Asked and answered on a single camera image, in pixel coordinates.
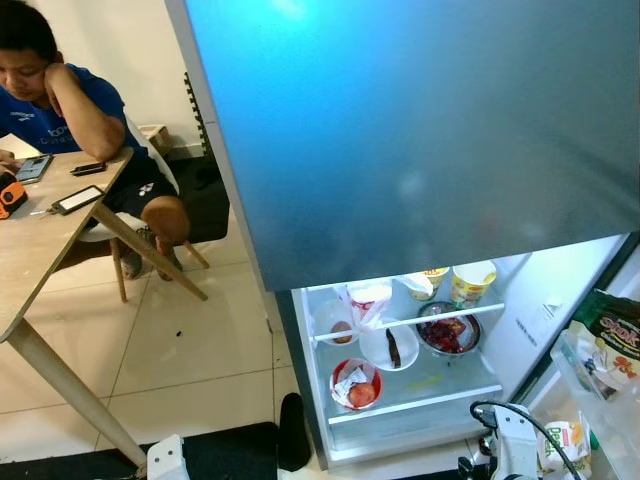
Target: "man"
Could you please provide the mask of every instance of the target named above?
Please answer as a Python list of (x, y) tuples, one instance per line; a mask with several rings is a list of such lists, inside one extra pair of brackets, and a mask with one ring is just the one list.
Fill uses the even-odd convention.
[[(87, 69), (65, 65), (47, 20), (20, 0), (0, 0), (0, 86), (0, 137), (12, 133), (43, 153), (83, 150), (97, 161), (123, 145), (134, 148), (104, 203), (147, 223), (155, 234), (147, 238), (180, 268), (173, 246), (187, 239), (189, 220), (171, 183), (128, 130), (120, 95)], [(0, 172), (17, 168), (12, 154), (0, 153)], [(92, 249), (77, 244), (71, 255), (86, 258), (97, 253)], [(134, 252), (123, 256), (127, 278), (141, 265)]]

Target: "phone screen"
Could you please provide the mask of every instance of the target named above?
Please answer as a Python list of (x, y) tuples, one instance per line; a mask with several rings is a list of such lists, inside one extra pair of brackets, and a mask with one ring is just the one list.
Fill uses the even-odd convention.
[(65, 210), (73, 210), (74, 207), (78, 205), (88, 202), (89, 200), (94, 200), (99, 198), (102, 195), (102, 192), (98, 190), (96, 187), (89, 187), (86, 190), (82, 190), (71, 197), (65, 198), (64, 200), (60, 200), (60, 206)]

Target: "black shorts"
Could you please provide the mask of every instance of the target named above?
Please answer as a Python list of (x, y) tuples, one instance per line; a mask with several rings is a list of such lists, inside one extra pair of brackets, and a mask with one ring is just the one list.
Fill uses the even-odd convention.
[(151, 200), (164, 196), (177, 197), (178, 193), (158, 164), (144, 153), (136, 151), (103, 203), (113, 212), (125, 212), (140, 218), (142, 210)]

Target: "man's hand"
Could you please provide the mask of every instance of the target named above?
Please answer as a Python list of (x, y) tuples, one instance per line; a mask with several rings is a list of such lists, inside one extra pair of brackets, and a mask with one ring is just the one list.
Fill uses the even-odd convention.
[(64, 63), (52, 63), (44, 71), (44, 88), (47, 90), (49, 102), (51, 103), (53, 110), (59, 117), (62, 117), (63, 113), (62, 108), (60, 108), (60, 102), (58, 102), (56, 88), (58, 88), (61, 83), (68, 81), (69, 79), (72, 79), (74, 82), (78, 81), (73, 72), (69, 70)]
[(13, 155), (13, 152), (0, 150), (0, 173), (4, 171), (18, 173), (18, 170), (20, 170), (20, 167), (21, 167), (21, 164), (16, 160), (15, 156)]

